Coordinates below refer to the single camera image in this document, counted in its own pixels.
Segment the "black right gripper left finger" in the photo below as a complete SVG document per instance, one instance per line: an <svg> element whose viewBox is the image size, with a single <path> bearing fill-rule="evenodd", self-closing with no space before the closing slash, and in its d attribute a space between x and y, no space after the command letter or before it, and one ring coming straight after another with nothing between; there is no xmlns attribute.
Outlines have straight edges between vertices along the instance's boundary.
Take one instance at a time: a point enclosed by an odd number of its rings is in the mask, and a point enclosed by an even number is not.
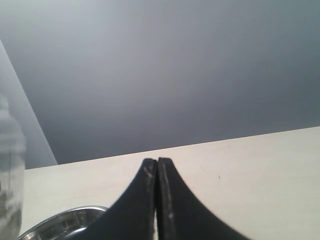
<svg viewBox="0 0 320 240"><path fill-rule="evenodd" d="M157 161L142 161L119 199L84 233L83 240L152 240L154 235Z"/></svg>

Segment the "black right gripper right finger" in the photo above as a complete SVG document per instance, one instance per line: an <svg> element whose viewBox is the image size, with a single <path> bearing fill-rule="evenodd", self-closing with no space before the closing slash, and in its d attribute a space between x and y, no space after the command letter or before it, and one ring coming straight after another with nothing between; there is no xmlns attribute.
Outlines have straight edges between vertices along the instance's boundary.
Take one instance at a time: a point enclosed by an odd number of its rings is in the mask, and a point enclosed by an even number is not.
<svg viewBox="0 0 320 240"><path fill-rule="evenodd" d="M163 157L157 162L157 229L160 240L247 239L207 209Z"/></svg>

